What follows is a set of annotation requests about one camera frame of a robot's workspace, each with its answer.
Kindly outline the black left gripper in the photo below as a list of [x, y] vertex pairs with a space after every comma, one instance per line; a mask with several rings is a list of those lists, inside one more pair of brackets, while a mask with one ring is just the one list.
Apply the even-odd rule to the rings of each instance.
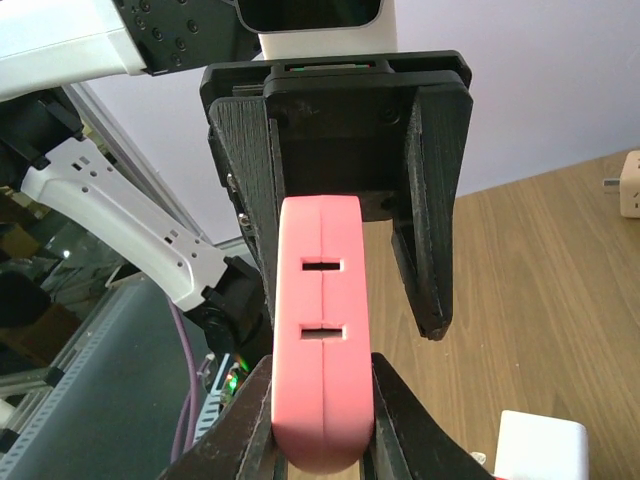
[[283, 200], [354, 195], [393, 218], [392, 246], [419, 334], [453, 319], [453, 211], [473, 100], [455, 51], [213, 65], [200, 96], [220, 182], [274, 320]]

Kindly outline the beige dragon socket cube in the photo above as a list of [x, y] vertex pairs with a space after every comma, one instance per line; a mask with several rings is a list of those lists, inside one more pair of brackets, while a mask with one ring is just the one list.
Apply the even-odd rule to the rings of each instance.
[[624, 218], [638, 219], [640, 205], [640, 151], [633, 150], [625, 158], [617, 178], [605, 178], [602, 186], [606, 193], [619, 195], [620, 214]]

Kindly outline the white charger plug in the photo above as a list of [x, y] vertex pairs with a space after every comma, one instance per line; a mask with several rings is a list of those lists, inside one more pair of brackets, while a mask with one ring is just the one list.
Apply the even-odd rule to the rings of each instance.
[[587, 479], [589, 444], [584, 425], [504, 410], [494, 476], [498, 479]]

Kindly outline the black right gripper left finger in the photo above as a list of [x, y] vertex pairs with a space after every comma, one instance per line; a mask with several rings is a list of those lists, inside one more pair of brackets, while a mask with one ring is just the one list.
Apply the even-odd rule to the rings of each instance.
[[271, 429], [272, 357], [263, 357], [198, 442], [160, 475], [161, 480], [273, 480], [280, 453]]

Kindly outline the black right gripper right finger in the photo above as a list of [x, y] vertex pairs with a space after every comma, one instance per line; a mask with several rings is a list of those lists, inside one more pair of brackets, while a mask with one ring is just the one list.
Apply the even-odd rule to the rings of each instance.
[[371, 355], [374, 428], [363, 454], [365, 479], [491, 479], [433, 419], [391, 363]]

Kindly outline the pink charger plug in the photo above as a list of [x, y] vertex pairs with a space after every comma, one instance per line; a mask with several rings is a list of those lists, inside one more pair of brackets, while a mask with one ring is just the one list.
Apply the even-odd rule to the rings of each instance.
[[356, 463], [374, 427], [360, 201], [284, 200], [279, 226], [271, 423], [286, 459], [328, 475]]

